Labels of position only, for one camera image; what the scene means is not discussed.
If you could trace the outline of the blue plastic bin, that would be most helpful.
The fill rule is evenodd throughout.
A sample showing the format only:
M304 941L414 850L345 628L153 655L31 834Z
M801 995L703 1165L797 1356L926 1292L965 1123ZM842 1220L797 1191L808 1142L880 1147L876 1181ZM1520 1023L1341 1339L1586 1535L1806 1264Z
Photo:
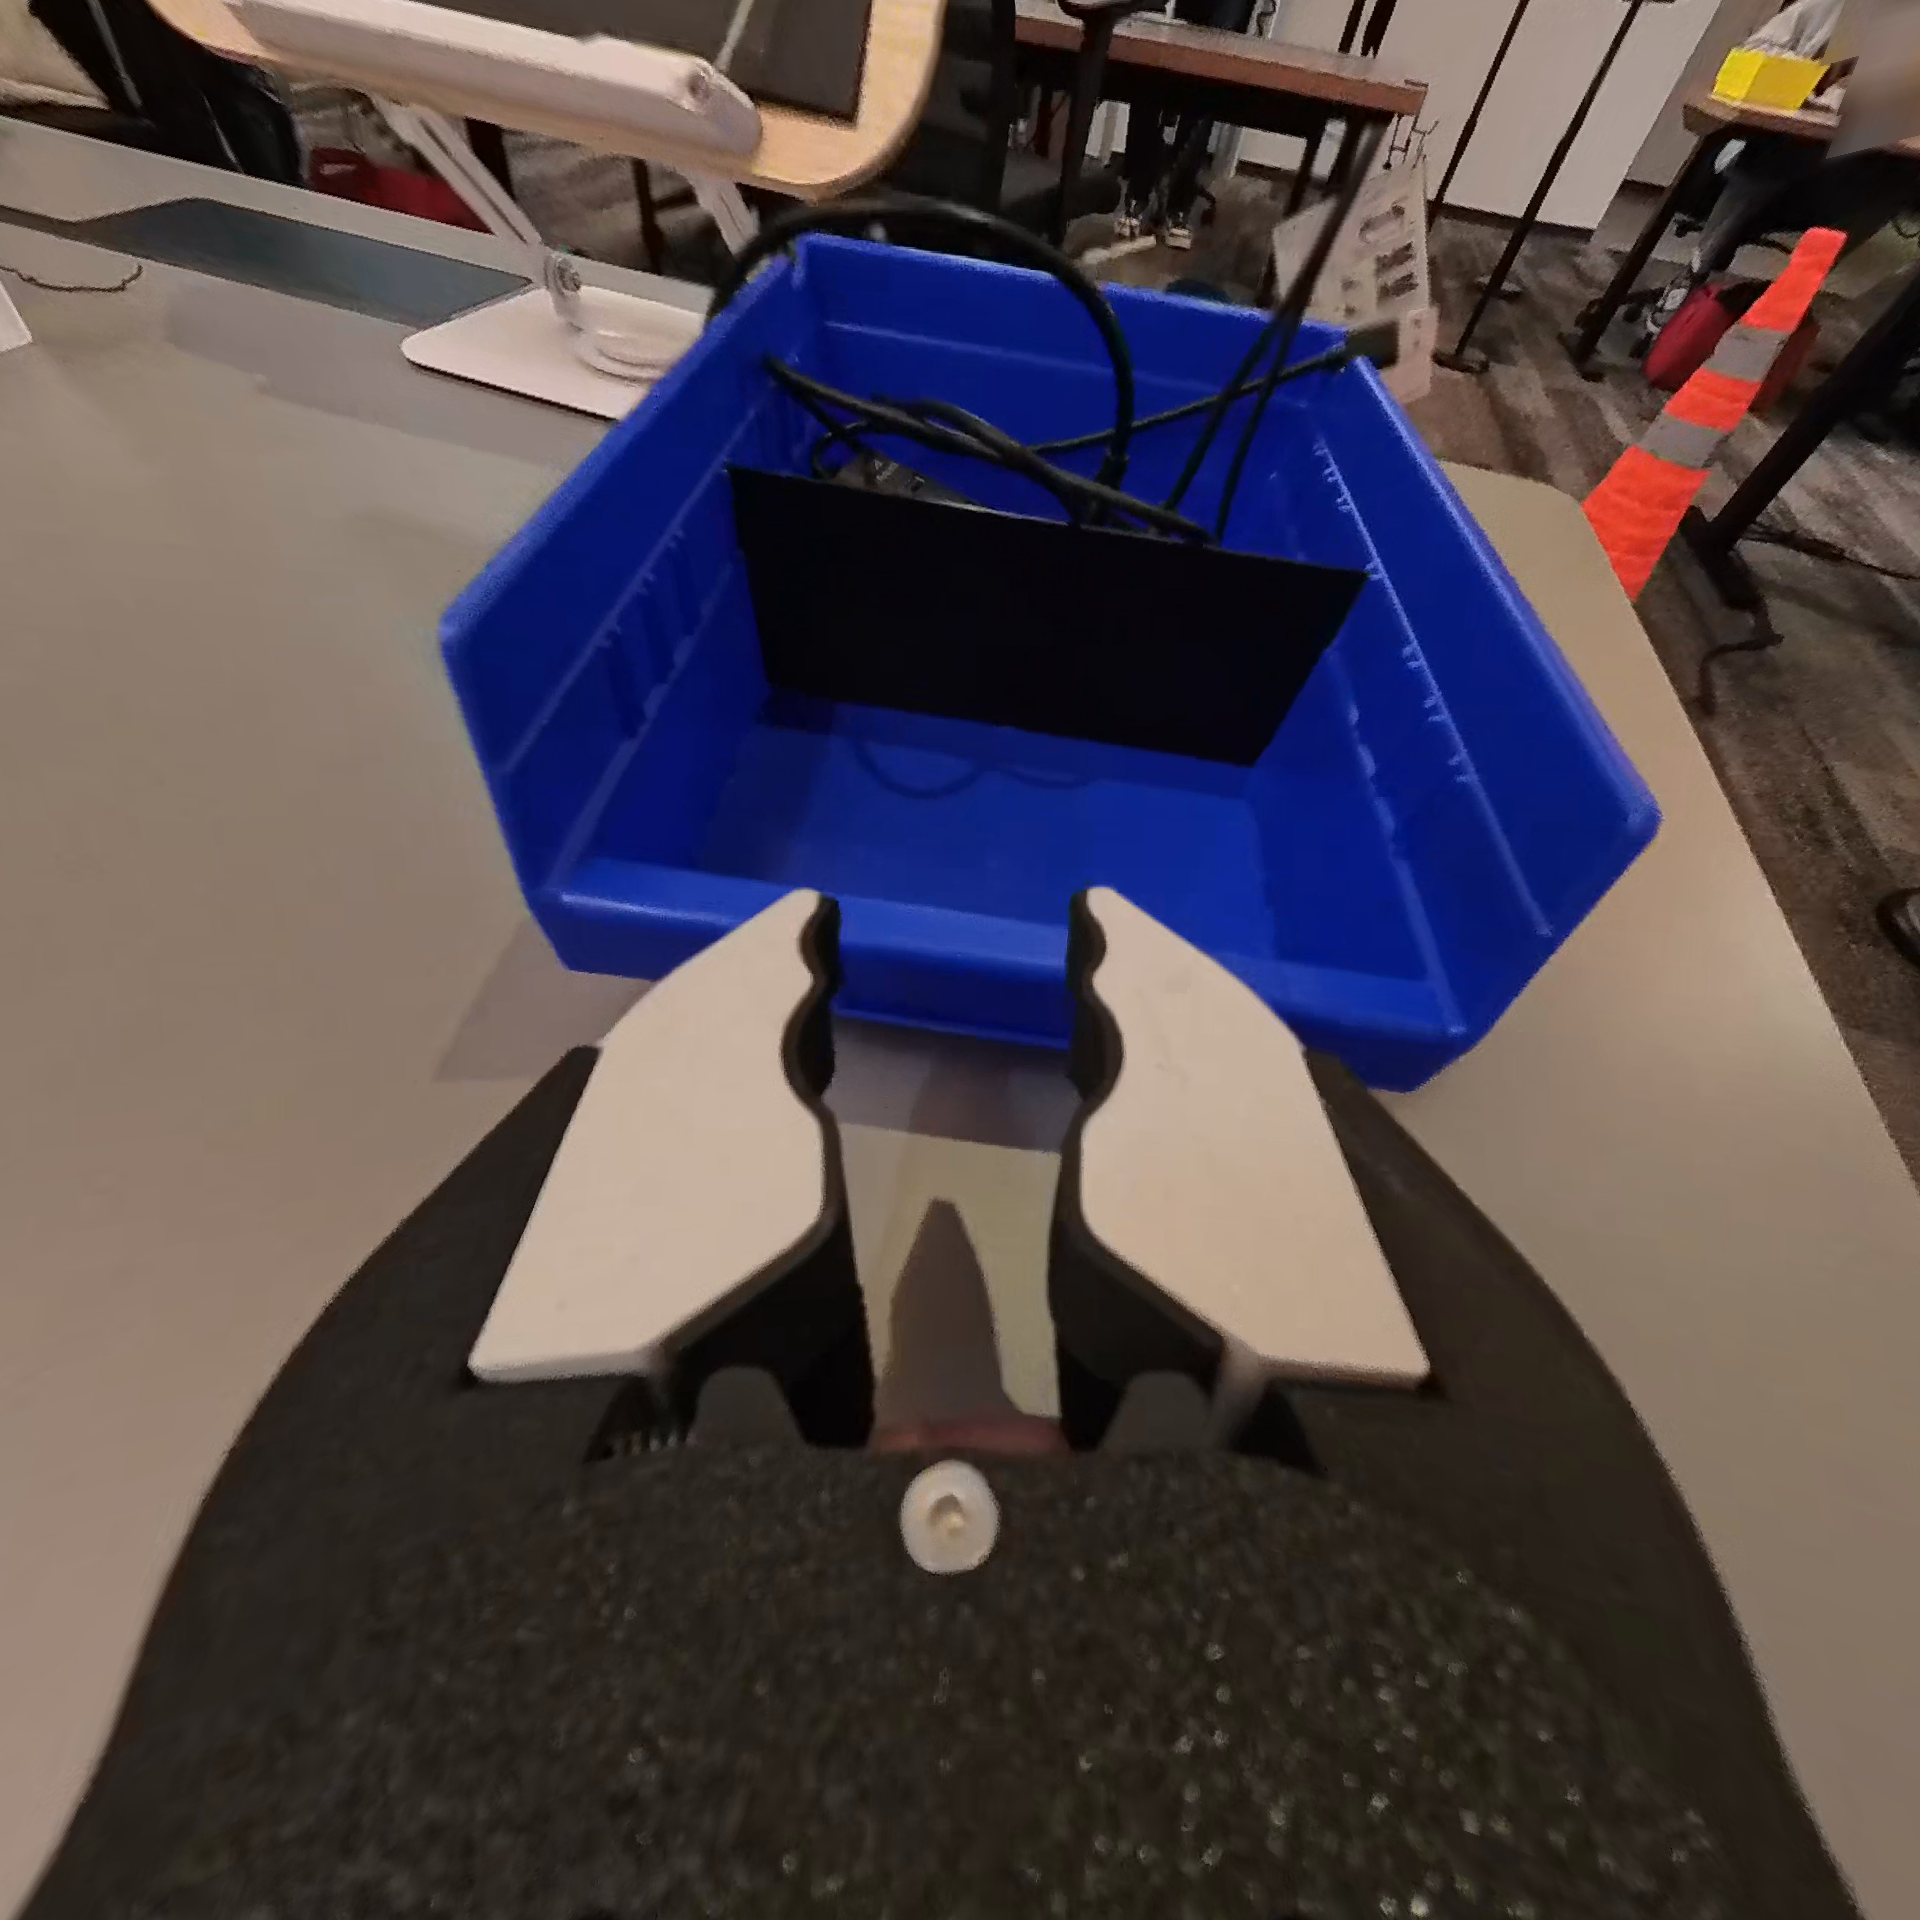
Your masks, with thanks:
M1113 354L1044 271L801 235L449 603L440 658L557 958L656 978L776 896L838 902L860 1019L1065 1044L1069 900L1108 885L1376 1087L1471 1048L1658 829L1511 568L1336 333L1226 412L1173 512L1364 568L1261 758L815 706L760 667L729 467L860 442L982 509L1025 470L849 418L954 408L1068 472L1110 458Z

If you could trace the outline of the orange reflective barrier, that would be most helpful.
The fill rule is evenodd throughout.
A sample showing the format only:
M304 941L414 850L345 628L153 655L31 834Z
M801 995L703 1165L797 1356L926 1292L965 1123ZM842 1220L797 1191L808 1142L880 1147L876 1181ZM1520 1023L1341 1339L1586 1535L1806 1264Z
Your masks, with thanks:
M1705 490L1721 446L1802 370L1816 343L1813 302L1841 251L1841 231L1806 231L1776 278L1766 282L1769 290L1586 496L1583 518L1625 596L1637 599L1646 589Z

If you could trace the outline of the grey desk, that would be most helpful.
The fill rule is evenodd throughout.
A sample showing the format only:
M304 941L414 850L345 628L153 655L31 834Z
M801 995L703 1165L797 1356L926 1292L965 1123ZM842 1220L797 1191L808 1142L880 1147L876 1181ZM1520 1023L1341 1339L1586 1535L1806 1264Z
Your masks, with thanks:
M86 247L164 203L502 250L4 130L4 1915L332 1294L630 983L524 916L444 605L596 427L376 292ZM1454 463L1663 829L1389 1106L1605 1358L1865 1915L1916 1915L1916 1187L1573 499Z

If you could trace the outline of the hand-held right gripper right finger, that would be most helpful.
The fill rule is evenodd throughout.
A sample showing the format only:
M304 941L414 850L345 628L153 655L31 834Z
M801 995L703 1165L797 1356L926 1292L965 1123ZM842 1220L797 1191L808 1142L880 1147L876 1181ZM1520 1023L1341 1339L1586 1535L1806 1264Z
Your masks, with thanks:
M1104 1386L1431 1373L1305 1044L1108 885L1069 904L1069 1074L1049 1244L1062 1350Z

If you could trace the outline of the printed paper sign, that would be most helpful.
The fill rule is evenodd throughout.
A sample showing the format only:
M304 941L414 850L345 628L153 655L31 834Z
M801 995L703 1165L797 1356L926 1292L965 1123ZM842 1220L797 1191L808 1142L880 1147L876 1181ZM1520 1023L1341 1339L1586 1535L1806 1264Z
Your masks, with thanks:
M1313 330L1358 332L1367 344L1388 344L1392 354L1376 370L1401 405L1431 391L1438 303L1421 160L1367 175L1308 296L1301 335L1286 357L1290 366L1333 350L1308 343Z

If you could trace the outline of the black usb hub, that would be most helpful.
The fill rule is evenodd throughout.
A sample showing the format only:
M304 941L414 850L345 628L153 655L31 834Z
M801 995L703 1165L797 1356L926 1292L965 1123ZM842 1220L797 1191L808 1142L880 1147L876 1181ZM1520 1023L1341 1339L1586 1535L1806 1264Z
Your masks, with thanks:
M900 463L895 458L849 439L820 437L807 453L807 472L820 482L922 504L980 512L980 504L946 482Z

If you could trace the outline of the yellow box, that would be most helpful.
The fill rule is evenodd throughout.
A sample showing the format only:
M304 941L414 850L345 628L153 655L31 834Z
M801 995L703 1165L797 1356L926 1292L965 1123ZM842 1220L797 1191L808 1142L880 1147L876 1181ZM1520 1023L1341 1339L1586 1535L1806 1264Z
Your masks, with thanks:
M1816 96L1831 63L1762 46L1737 46L1721 62L1712 96L1764 111L1801 111Z

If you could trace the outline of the red bag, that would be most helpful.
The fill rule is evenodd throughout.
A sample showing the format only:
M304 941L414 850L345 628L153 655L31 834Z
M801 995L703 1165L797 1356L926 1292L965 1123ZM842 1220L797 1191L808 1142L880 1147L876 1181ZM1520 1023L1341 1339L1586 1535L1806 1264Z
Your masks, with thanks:
M1766 290L1769 284L1760 278L1702 282L1688 288L1646 335L1646 384L1656 392L1677 392Z

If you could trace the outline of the wooden table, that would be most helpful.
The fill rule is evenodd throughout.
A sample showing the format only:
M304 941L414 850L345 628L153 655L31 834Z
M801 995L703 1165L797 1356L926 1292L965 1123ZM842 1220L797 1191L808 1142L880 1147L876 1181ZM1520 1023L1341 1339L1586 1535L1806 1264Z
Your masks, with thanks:
M1415 117L1425 85L1305 46L1196 27L1159 14L1127 15L1110 38L1094 100L1156 99L1229 128L1305 135L1319 123L1392 123Z

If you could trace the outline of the grey desk pad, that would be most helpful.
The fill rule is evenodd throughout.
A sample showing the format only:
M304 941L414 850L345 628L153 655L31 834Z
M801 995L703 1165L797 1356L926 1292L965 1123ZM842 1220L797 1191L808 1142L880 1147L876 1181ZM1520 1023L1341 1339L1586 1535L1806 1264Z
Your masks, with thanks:
M386 323L432 326L527 290L527 278L213 198L86 219L2 207L4 223Z

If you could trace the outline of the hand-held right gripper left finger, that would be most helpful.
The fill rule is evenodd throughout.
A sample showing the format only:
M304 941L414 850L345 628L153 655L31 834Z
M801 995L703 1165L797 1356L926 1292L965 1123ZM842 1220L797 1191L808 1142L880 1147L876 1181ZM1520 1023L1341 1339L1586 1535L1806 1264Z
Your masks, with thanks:
M778 896L661 976L596 1048L466 1370L480 1386L658 1373L829 1224L800 1036L834 900Z

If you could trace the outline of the white folding stand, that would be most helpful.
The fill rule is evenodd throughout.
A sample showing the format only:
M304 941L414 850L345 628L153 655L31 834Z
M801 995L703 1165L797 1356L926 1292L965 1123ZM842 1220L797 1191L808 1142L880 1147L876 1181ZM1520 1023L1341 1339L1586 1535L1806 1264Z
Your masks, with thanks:
M750 158L760 117L710 62L609 36L567 36L447 5L246 2L236 14L277 55L361 63L383 80L464 90L517 109L585 106L641 154ZM480 303L401 339L404 360L474 388L624 418L682 357L701 325L677 299L624 295L583 277L545 244L440 111L373 99L376 111L486 231L514 243L527 290Z

